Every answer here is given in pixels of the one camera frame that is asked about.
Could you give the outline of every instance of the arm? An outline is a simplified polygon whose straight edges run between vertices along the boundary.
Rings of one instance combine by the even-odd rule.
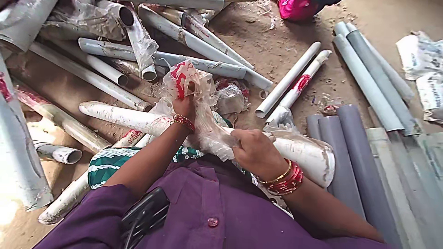
[[[183,100],[176,99],[173,107],[176,114],[181,114],[194,122],[193,95],[186,96]],[[156,180],[163,176],[189,133],[187,127],[174,122],[163,134],[124,163],[104,186],[123,184],[140,198]]]
[[[274,180],[288,169],[287,162],[260,130],[234,130],[231,135],[241,144],[233,147],[236,161],[261,180]],[[333,236],[356,236],[384,242],[375,228],[307,177],[297,190],[284,195],[283,200],[293,213],[304,216]]]

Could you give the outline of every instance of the gold bangle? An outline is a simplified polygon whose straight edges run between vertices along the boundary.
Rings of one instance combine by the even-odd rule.
[[[276,181],[278,181],[278,180],[282,179],[283,177],[285,177],[285,176],[289,173],[289,171],[291,171],[291,168],[292,168],[292,162],[291,162],[291,160],[288,160],[288,159],[286,159],[286,158],[285,158],[284,160],[289,164],[289,168],[288,168],[288,170],[287,170],[284,174],[280,175],[280,176],[277,177],[275,180],[272,180],[272,181],[269,181],[269,182],[262,182],[262,181],[260,181],[260,183],[261,183],[261,184],[275,183]]]

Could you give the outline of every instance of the shirt button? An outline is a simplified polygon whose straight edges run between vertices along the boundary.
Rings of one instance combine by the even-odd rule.
[[[218,225],[218,219],[217,218],[209,218],[208,225],[210,227],[216,227]]]

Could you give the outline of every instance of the woman's right hand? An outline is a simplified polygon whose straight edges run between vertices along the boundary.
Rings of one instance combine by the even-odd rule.
[[[232,147],[235,160],[260,180],[275,180],[288,170],[289,164],[261,130],[235,129],[231,135],[240,143]]]

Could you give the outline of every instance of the person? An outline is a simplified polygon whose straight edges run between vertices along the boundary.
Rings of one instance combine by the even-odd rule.
[[[99,178],[90,183],[95,189],[35,249],[122,248],[122,218],[157,187],[170,202],[167,215],[137,249],[389,248],[375,228],[303,176],[296,162],[283,158],[260,130],[232,131],[239,140],[232,147],[235,161],[281,195],[293,218],[230,161],[194,152],[171,163],[180,158],[180,148],[179,154],[188,153],[182,143],[193,130],[193,95],[174,100],[173,108],[180,118],[146,147],[112,148],[94,156],[89,173],[90,181]]]

